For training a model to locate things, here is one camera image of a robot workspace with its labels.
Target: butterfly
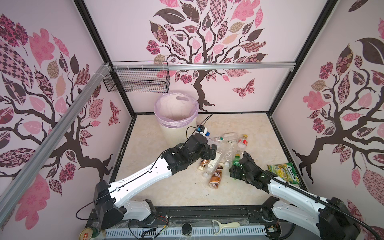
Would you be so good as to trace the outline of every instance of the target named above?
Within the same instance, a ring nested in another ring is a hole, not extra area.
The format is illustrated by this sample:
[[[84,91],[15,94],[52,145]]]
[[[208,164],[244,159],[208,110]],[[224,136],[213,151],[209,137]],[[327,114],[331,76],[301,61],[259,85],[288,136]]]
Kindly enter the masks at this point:
[[[255,90],[254,87],[252,87],[253,85],[255,85],[255,79],[252,79],[251,81],[249,81],[249,83],[247,83],[247,86],[245,88],[234,88],[232,89],[235,93],[238,93],[240,97],[242,97],[244,99],[244,96],[248,93],[253,93],[255,94],[253,91]]]
[[[119,123],[119,113],[120,113],[120,110],[118,107],[115,107],[115,104],[110,100],[109,101],[109,105],[111,106],[111,110],[112,110],[112,116],[109,118],[109,121],[108,121],[108,126],[112,125],[112,124],[117,124]]]

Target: can lid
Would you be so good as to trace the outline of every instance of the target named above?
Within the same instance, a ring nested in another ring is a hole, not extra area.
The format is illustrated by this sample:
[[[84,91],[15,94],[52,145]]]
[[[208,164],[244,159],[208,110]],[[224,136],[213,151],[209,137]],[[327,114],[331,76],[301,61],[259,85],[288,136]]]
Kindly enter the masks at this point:
[[[90,227],[87,227],[83,231],[81,231],[79,240],[90,240],[92,237],[92,229]]]

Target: white trash can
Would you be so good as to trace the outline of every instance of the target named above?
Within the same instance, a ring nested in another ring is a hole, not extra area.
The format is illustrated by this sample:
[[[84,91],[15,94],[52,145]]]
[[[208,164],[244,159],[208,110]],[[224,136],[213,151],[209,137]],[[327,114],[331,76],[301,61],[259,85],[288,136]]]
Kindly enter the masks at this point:
[[[155,103],[154,112],[161,131],[170,147],[185,142],[188,127],[196,127],[199,104],[190,95],[170,92],[163,94]]]

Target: black wire basket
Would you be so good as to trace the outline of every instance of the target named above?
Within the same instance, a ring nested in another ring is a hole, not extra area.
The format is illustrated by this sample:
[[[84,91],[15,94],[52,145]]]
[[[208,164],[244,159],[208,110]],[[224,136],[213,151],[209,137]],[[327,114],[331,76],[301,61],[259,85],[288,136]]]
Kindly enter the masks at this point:
[[[104,78],[108,92],[167,93],[169,69],[166,61],[122,61]]]

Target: aluminum rail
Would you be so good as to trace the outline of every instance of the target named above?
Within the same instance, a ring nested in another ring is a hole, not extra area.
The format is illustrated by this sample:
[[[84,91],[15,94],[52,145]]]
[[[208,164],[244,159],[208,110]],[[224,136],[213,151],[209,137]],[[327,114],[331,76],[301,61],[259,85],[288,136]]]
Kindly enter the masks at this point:
[[[168,64],[170,71],[177,70],[210,70],[210,69],[251,69],[251,68],[294,68],[295,62],[265,62],[265,63],[196,63],[196,64]],[[166,68],[167,65],[134,64],[124,65],[124,62],[114,62],[113,69],[146,69]]]
[[[65,132],[75,120],[81,109],[85,106],[93,91],[109,71],[110,68],[108,63],[103,63],[103,65],[99,67],[68,111],[59,120],[51,133],[37,148],[35,154],[23,166],[19,174],[4,191],[3,195],[0,197],[0,225],[7,219],[25,191],[30,187],[36,175],[41,170],[41,167],[47,161],[59,141],[63,138]]]

